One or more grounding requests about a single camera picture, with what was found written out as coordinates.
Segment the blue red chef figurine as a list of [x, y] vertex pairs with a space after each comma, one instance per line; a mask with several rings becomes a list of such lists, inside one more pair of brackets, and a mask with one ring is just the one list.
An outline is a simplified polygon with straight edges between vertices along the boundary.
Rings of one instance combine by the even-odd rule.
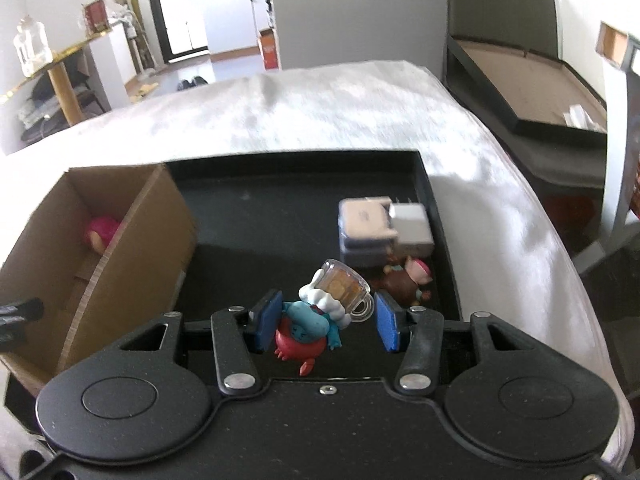
[[343, 330], [373, 313], [366, 280], [345, 263], [328, 259], [299, 289], [298, 299], [283, 304], [274, 354], [281, 361], [297, 362], [299, 376], [306, 377], [323, 352], [341, 347]]

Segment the brown cardboard box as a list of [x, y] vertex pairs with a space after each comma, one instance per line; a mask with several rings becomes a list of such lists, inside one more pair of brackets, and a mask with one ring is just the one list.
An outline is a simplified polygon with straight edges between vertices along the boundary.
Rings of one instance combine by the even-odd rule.
[[[94, 217], [120, 227], [103, 255]], [[1, 361], [31, 394], [55, 375], [172, 310], [196, 224], [164, 165], [72, 168], [40, 200], [1, 266], [1, 301], [39, 298], [43, 317]]]

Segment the pink bear figurine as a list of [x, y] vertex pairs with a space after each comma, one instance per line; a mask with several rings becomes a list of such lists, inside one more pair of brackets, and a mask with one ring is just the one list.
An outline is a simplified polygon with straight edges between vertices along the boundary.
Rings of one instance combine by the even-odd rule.
[[92, 218], [85, 229], [84, 240], [97, 254], [103, 255], [120, 227], [120, 222], [110, 216]]

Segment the brown cow figurine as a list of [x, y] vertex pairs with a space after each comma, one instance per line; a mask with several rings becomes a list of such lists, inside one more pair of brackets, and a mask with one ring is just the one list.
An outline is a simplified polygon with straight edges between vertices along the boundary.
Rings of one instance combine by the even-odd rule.
[[408, 257], [403, 264], [388, 264], [370, 281], [375, 292], [385, 290], [401, 307], [424, 306], [432, 298], [433, 273], [421, 259]]

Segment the black tray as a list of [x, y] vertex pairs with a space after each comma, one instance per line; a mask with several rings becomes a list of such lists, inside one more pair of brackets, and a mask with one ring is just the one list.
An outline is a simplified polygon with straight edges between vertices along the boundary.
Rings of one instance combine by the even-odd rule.
[[[340, 166], [346, 156], [366, 162], [369, 170], [350, 174], [326, 170], [303, 172], [303, 166], [318, 162], [321, 155]], [[212, 404], [207, 417], [219, 412], [219, 404], [229, 404], [218, 391], [214, 350], [210, 342], [209, 322], [195, 322], [196, 314], [212, 314], [232, 304], [248, 304], [267, 288], [292, 294], [310, 278], [311, 268], [321, 259], [337, 256], [337, 200], [347, 192], [390, 191], [401, 198], [425, 200], [432, 219], [438, 217], [431, 185], [423, 169], [409, 164], [409, 154], [401, 152], [367, 152], [335, 154], [270, 154], [212, 158], [172, 162], [168, 170], [178, 180], [178, 189], [186, 206], [200, 222], [198, 247], [186, 270], [186, 284], [179, 294], [178, 310], [186, 312], [188, 321], [181, 327], [176, 347], [174, 372], [189, 370], [206, 385]], [[72, 176], [63, 174], [43, 197], [32, 220], [43, 213], [44, 227], [53, 233], [58, 224], [85, 214], [79, 188]], [[436, 219], [436, 240], [444, 241], [444, 231]], [[392, 382], [400, 365], [402, 352], [385, 353], [375, 335], [373, 322], [356, 327], [347, 334], [346, 350], [321, 360], [311, 379], [293, 379], [293, 364], [277, 364], [266, 354], [257, 356], [258, 373], [266, 382], [267, 393], [285, 383], [285, 393], [306, 382], [331, 377], [345, 378], [363, 386], [373, 377]]]

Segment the white plug adapter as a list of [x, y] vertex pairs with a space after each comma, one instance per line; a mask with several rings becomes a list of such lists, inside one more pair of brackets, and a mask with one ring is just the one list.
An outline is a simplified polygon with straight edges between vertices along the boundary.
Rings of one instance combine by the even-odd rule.
[[428, 258], [434, 237], [425, 207], [420, 203], [391, 203], [390, 225], [397, 232], [394, 253], [399, 258]]

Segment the white blanket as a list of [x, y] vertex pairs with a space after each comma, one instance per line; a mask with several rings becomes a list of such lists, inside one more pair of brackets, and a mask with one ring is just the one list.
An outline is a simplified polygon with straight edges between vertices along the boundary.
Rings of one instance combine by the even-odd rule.
[[589, 297], [497, 140], [428, 70], [367, 62], [218, 82], [116, 110], [1, 162], [1, 265], [72, 168], [270, 154], [401, 152], [423, 169], [442, 314], [433, 392], [331, 377], [210, 395], [174, 372], [174, 307], [29, 393], [1, 361], [6, 479], [616, 479], [634, 422]]

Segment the lavender beige charger box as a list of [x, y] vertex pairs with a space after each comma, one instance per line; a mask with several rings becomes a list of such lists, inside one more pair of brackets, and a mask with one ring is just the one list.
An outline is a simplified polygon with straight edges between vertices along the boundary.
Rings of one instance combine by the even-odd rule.
[[398, 231], [390, 222], [392, 201], [385, 197], [345, 198], [338, 203], [341, 260], [353, 268], [385, 266]]

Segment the grey white desk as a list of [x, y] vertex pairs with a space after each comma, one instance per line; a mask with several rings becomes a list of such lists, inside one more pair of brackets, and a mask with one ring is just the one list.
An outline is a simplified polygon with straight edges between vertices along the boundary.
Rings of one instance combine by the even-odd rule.
[[584, 274], [639, 235], [639, 39], [602, 23], [596, 45], [606, 78], [608, 144], [597, 239], [573, 258]]

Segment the round gold side table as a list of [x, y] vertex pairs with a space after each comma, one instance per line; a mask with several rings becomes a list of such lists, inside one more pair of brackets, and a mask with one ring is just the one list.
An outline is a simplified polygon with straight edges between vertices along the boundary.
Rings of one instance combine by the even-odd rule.
[[35, 73], [27, 76], [14, 88], [7, 91], [5, 94], [2, 94], [1, 104], [6, 104], [6, 102], [9, 102], [9, 100], [17, 94], [17, 91], [23, 88], [24, 85], [29, 81], [43, 73], [47, 73], [50, 79], [50, 83], [52, 84], [54, 94], [58, 98], [58, 104], [60, 104], [60, 107], [62, 108], [62, 112], [65, 119], [67, 120], [67, 123], [70, 126], [74, 126], [79, 124], [80, 122], [83, 122], [86, 118], [80, 108], [80, 104], [74, 92], [73, 86], [70, 83], [70, 76], [68, 76], [64, 61], [66, 60], [66, 58], [69, 58], [73, 54], [81, 51], [82, 49], [85, 49], [85, 47], [87, 47], [89, 44], [92, 44], [93, 41], [107, 36], [111, 31], [111, 27], [107, 27], [107, 29], [102, 30], [102, 32], [96, 32], [95, 34], [90, 35], [81, 42], [73, 44], [72, 46], [66, 48], [61, 52], [56, 52], [53, 55], [52, 62], [38, 68]]

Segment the black slippers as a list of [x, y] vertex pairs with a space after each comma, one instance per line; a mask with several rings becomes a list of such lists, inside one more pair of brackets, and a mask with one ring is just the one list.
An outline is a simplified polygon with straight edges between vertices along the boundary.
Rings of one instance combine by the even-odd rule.
[[201, 76], [195, 76], [191, 80], [183, 79], [182, 81], [180, 81], [178, 83], [177, 90], [184, 91], [191, 88], [207, 86], [207, 85], [208, 85], [208, 81], [206, 79], [204, 79]]

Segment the black framed board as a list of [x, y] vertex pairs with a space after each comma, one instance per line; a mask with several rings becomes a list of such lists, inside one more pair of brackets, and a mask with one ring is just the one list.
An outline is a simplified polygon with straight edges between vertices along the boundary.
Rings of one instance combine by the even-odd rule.
[[606, 105], [567, 63], [535, 51], [448, 39], [450, 60], [513, 134], [558, 145], [605, 148]]

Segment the clear glass jar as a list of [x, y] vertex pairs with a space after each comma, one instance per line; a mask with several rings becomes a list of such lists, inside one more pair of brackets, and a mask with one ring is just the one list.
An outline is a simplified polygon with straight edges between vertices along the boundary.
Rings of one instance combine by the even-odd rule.
[[13, 39], [21, 70], [25, 77], [32, 76], [37, 70], [53, 62], [53, 53], [44, 25], [30, 15], [18, 22], [17, 34]]

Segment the orange cardboard box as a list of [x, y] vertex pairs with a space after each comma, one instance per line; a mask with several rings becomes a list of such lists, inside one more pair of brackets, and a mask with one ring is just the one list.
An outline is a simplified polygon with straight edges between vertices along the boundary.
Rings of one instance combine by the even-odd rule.
[[272, 28], [261, 30], [259, 32], [258, 42], [264, 69], [277, 70], [279, 68], [279, 58], [274, 30]]

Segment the red box on table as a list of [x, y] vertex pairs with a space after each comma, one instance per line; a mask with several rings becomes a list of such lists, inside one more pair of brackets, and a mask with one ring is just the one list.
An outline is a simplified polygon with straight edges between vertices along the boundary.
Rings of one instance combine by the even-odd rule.
[[82, 7], [85, 28], [88, 35], [95, 35], [110, 29], [104, 0], [94, 0]]

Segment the white kitchen cabinet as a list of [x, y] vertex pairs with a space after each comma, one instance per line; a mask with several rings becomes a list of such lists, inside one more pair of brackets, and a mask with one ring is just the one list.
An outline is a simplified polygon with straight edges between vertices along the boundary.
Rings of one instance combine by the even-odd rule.
[[269, 26], [267, 0], [196, 0], [202, 11], [208, 52], [221, 56], [258, 48]]

